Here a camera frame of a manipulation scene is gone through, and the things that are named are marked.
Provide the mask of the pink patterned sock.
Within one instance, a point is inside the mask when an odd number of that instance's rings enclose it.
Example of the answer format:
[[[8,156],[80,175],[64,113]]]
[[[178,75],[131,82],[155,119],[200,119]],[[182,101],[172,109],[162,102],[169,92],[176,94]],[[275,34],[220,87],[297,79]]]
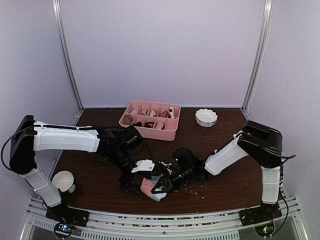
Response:
[[[152,189],[156,186],[160,178],[161,175],[152,176],[151,179],[144,177],[140,186],[141,192],[156,202],[160,202],[167,196],[167,193],[152,193]]]

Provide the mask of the brown cream striped sock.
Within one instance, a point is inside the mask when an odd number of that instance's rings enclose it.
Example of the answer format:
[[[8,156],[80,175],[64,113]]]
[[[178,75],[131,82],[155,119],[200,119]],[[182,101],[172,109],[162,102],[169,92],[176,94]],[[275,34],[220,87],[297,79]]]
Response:
[[[168,113],[169,113],[169,117],[171,118],[171,119],[175,119],[176,117],[175,117],[175,108],[173,107],[173,106],[170,106],[169,108],[168,108]]]

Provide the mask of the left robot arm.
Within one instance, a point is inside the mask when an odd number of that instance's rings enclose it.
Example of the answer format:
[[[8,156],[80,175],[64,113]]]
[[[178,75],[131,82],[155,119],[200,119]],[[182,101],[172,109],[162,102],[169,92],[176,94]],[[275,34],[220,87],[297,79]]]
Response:
[[[83,151],[107,157],[126,178],[135,173],[150,173],[156,168],[151,159],[134,161],[130,151],[143,142],[134,127],[67,126],[35,121],[26,115],[15,133],[2,145],[10,146],[9,162],[3,166],[23,177],[33,190],[52,208],[61,222],[72,218],[72,211],[63,204],[61,191],[53,185],[36,163],[36,152],[46,150]]]

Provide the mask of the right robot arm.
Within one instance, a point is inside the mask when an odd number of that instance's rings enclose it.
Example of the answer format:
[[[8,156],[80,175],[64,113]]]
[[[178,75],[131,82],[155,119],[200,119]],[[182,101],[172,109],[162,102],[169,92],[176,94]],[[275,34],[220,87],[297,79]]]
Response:
[[[294,154],[284,156],[282,150],[283,136],[280,131],[248,120],[228,143],[203,160],[189,148],[176,149],[172,157],[178,163],[179,170],[172,173],[162,172],[151,193],[171,192],[191,178],[207,181],[235,162],[249,156],[262,170],[261,205],[256,210],[256,216],[259,220],[266,221],[278,210],[284,164],[296,157]]]

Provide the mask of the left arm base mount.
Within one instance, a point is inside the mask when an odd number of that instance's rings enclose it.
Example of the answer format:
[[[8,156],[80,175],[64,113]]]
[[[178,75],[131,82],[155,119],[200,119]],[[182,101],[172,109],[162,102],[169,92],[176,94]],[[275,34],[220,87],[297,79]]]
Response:
[[[45,217],[72,226],[86,227],[89,215],[90,213],[86,210],[70,208],[60,204],[55,207],[48,207]]]

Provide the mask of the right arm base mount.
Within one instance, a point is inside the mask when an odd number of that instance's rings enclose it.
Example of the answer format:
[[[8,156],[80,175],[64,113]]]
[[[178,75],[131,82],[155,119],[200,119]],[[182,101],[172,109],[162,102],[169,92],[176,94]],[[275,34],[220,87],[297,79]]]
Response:
[[[282,216],[277,204],[261,204],[256,207],[247,207],[238,212],[242,226],[255,225]]]

